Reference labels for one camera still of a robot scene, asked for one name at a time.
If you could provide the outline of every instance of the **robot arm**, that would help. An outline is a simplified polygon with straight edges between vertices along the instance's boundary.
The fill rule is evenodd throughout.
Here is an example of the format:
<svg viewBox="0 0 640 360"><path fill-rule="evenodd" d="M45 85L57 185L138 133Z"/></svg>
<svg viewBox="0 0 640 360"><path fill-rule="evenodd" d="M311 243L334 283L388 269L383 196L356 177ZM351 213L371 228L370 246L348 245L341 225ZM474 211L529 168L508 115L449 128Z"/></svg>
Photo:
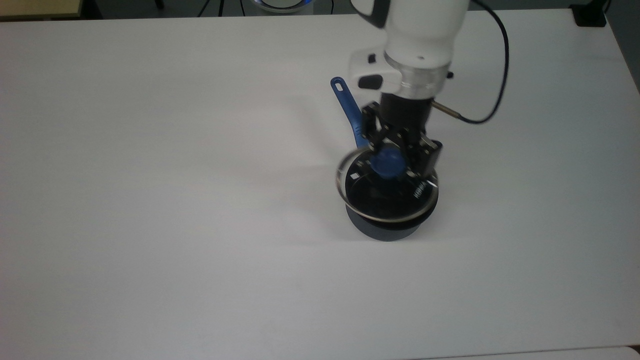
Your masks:
<svg viewBox="0 0 640 360"><path fill-rule="evenodd" d="M469 0L351 3L364 19L387 32L384 45L356 51L349 60L351 81L381 92L380 104L363 111L365 136L375 152L393 147L401 154L394 158L405 160L409 174L427 178L442 144L426 136L425 125L447 78Z"/></svg>

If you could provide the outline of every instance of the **black cable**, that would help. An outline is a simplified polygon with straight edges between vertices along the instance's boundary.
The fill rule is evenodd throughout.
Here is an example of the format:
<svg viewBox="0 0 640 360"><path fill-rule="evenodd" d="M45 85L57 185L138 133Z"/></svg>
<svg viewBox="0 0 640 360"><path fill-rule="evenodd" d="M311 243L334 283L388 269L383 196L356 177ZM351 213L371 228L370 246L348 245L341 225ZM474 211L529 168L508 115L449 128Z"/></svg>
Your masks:
<svg viewBox="0 0 640 360"><path fill-rule="evenodd" d="M202 7L202 9L200 10L200 12L198 13L198 17L202 16L202 13L204 13L204 9L207 7L207 5L209 4L210 0L206 0L206 2L204 3L204 6Z"/></svg>
<svg viewBox="0 0 640 360"><path fill-rule="evenodd" d="M225 0L220 0L220 6L218 7L218 17L222 17L222 9L225 7Z"/></svg>
<svg viewBox="0 0 640 360"><path fill-rule="evenodd" d="M500 17L491 10L489 6L486 6L480 0L471 0L481 8L485 9L493 19L498 23L498 27L500 27L500 32L502 32L502 38L504 39L504 73L502 74L502 84L500 86L500 92L498 93L498 99L495 101L495 105L493 106L493 110L489 115L487 115L484 119L480 120L472 120L466 118L462 115L458 116L458 119L466 122L467 124L482 124L484 122L489 121L494 115L495 112L498 111L498 107L500 107L500 102L502 102L502 96L504 95L504 87L507 85L507 75L509 74L509 37L507 36L507 29L504 28L504 24L500 20Z"/></svg>

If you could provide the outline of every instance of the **floor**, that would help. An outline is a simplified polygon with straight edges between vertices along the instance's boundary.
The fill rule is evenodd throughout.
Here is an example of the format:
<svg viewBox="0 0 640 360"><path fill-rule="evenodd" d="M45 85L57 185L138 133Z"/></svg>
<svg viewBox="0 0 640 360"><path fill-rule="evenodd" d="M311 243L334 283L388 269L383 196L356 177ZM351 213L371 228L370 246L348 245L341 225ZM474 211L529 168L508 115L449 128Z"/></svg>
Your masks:
<svg viewBox="0 0 640 360"><path fill-rule="evenodd" d="M151 17L196 17L202 11L203 17L216 17L222 1L222 16L256 16L252 0L164 0L165 8L156 8L154 0L95 0L105 19L139 19ZM353 13L349 0L333 0L333 13ZM572 3L586 3L586 0L485 0L497 10L567 8ZM315 14L329 14L332 0L316 0ZM625 56L631 75L640 90L640 1L612 0L607 13L620 49Z"/></svg>

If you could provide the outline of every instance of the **wooden surface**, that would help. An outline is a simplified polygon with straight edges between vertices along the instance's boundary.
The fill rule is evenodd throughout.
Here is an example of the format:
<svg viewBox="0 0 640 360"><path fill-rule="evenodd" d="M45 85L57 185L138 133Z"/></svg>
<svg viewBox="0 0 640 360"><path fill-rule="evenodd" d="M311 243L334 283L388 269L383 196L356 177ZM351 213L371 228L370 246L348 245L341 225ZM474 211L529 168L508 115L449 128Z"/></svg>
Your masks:
<svg viewBox="0 0 640 360"><path fill-rule="evenodd" d="M80 16L82 0L2 0L0 19Z"/></svg>

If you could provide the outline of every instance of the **black base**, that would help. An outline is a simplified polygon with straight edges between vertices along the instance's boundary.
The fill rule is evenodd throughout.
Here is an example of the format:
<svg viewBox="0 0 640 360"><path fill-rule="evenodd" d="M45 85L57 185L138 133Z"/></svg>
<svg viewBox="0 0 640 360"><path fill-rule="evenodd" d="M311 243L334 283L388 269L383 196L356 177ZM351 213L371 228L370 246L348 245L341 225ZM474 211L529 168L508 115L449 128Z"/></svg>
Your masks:
<svg viewBox="0 0 640 360"><path fill-rule="evenodd" d="M435 199L431 208L421 216L405 222L378 222L358 215L355 211L346 206L347 215L353 225L368 237L379 241L396 241L404 239L413 234L420 225L427 220L436 208L438 199Z"/></svg>
<svg viewBox="0 0 640 360"><path fill-rule="evenodd" d="M575 24L582 28L604 28L607 25L602 7L594 9L590 5L574 4L569 9L573 11Z"/></svg>

